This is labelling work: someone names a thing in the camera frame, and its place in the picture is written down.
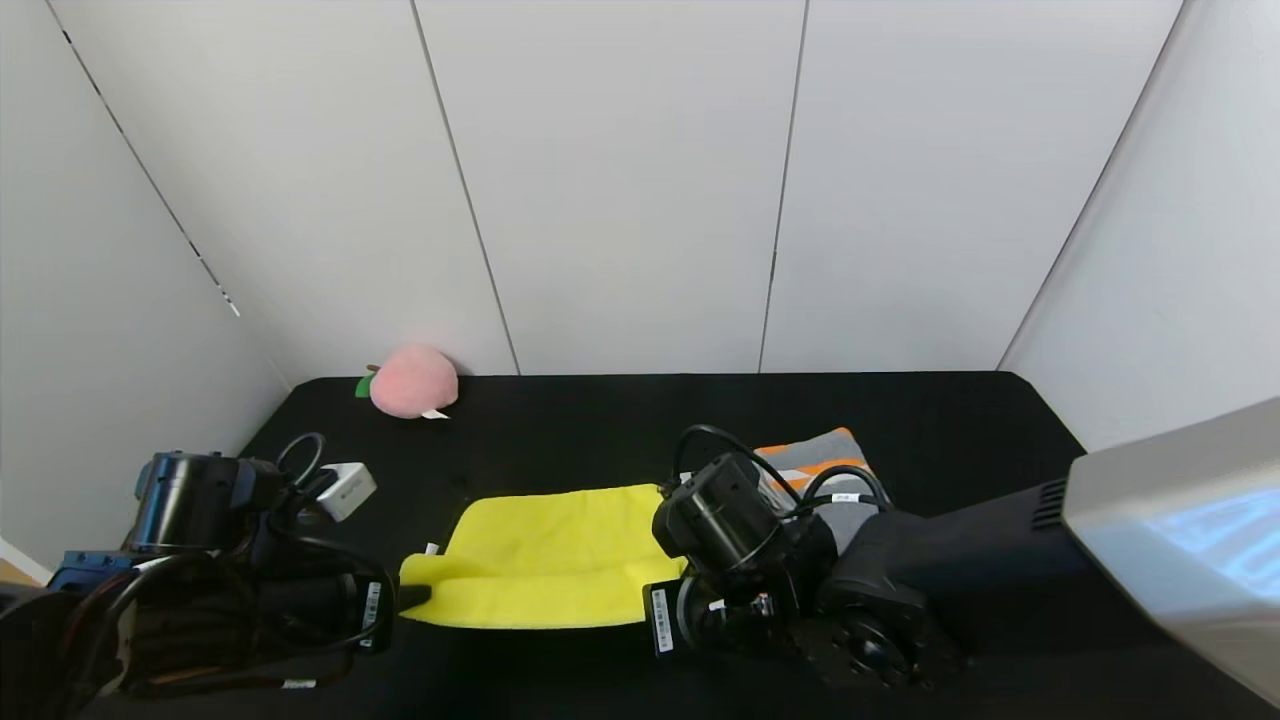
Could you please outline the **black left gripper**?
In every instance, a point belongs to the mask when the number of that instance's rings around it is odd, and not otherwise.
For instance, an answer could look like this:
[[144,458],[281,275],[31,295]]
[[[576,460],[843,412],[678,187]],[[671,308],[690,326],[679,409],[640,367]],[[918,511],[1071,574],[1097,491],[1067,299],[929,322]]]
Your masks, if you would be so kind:
[[314,579],[315,653],[380,653],[390,644],[394,615],[428,603],[430,585],[398,585],[370,574]]

